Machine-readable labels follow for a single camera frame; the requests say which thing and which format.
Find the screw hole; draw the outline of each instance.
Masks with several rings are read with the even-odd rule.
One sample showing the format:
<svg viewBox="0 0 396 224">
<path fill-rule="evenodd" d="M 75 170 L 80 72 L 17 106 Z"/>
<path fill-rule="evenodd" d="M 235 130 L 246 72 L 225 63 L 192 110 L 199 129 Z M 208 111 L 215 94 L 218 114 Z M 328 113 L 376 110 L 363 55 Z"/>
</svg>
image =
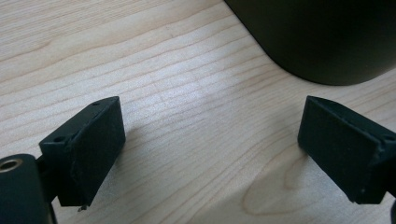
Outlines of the screw hole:
<svg viewBox="0 0 396 224">
<path fill-rule="evenodd" d="M 11 170 L 17 168 L 18 166 L 20 166 L 21 164 L 22 164 L 22 160 L 20 160 L 20 159 L 3 161 L 0 164 L 0 173 L 5 173 L 8 171 L 11 171 Z"/>
<path fill-rule="evenodd" d="M 396 138 L 394 137 L 394 136 L 390 136 L 390 135 L 384 135 L 383 136 L 384 137 L 384 139 L 386 140 L 386 141 L 396 141 Z"/>
<path fill-rule="evenodd" d="M 54 142 L 62 142 L 64 140 L 64 136 L 59 136 L 53 139 Z"/>
</svg>

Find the light wood surface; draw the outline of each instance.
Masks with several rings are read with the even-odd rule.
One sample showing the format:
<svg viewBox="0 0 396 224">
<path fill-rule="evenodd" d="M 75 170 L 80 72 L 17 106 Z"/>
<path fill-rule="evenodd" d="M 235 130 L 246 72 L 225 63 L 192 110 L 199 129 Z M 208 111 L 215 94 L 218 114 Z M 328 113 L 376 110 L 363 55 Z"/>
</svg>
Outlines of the light wood surface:
<svg viewBox="0 0 396 224">
<path fill-rule="evenodd" d="M 2 1 L 0 156 L 118 95 L 127 143 L 91 207 L 59 223 L 389 223 L 297 146 L 306 95 L 396 131 L 396 71 L 350 87 L 274 64 L 220 0 Z"/>
</svg>

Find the wood grain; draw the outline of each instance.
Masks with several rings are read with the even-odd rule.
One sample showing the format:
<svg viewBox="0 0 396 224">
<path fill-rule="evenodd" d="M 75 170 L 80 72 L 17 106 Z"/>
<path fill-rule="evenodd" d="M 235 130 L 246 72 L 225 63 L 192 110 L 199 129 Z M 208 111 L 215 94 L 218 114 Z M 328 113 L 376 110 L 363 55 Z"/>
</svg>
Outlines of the wood grain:
<svg viewBox="0 0 396 224">
<path fill-rule="evenodd" d="M 306 95 L 396 131 L 396 71 L 350 87 L 274 64 L 220 0 L 0 3 L 0 156 L 119 95 L 127 143 L 92 206 L 59 223 L 389 223 L 297 146 Z"/>
</svg>

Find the metal ring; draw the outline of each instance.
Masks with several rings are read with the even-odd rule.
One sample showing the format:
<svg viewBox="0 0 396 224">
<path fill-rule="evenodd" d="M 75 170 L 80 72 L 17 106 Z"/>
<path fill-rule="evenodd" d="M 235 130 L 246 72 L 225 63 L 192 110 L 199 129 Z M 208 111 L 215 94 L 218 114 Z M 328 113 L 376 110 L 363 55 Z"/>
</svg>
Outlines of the metal ring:
<svg viewBox="0 0 396 224">
<path fill-rule="evenodd" d="M 23 163 L 21 159 L 11 159 L 0 163 L 0 173 L 6 173 L 16 169 Z"/>
</svg>

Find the black cylindrical object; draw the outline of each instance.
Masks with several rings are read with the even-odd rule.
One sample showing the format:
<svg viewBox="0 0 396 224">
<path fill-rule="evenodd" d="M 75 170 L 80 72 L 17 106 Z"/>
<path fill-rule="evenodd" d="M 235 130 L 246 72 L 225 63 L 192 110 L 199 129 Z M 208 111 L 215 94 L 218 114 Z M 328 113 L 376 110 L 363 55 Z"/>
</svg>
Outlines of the black cylindrical object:
<svg viewBox="0 0 396 224">
<path fill-rule="evenodd" d="M 396 1 L 226 0 L 265 52 L 295 76 L 351 85 L 396 66 Z"/>
</svg>

